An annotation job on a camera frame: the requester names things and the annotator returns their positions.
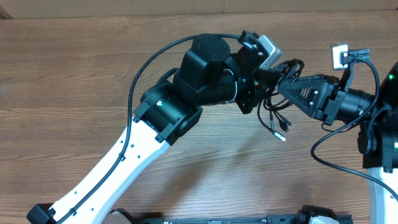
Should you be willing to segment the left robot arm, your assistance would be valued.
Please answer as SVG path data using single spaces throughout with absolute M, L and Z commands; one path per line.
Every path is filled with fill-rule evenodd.
M 233 101 L 248 114 L 267 91 L 264 74 L 282 51 L 265 35 L 243 32 L 241 48 L 230 51 L 225 34 L 189 37 L 181 66 L 164 73 L 129 105 L 119 141 L 69 193 L 38 203 L 31 223 L 101 223 L 136 177 L 200 119 L 205 105 Z

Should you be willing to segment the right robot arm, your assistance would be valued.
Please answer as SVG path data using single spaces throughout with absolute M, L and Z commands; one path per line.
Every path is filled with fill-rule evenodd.
M 375 80 L 374 94 L 350 87 L 354 65 L 366 64 Z M 311 118 L 331 125 L 344 125 L 319 139 L 311 156 L 328 167 L 347 172 L 368 181 L 371 223 L 397 223 L 397 67 L 380 81 L 375 66 L 365 58 L 345 60 L 342 78 L 328 75 L 302 77 L 283 81 L 278 92 Z M 363 168 L 358 172 L 321 159 L 315 149 L 332 136 L 359 126 L 358 150 Z

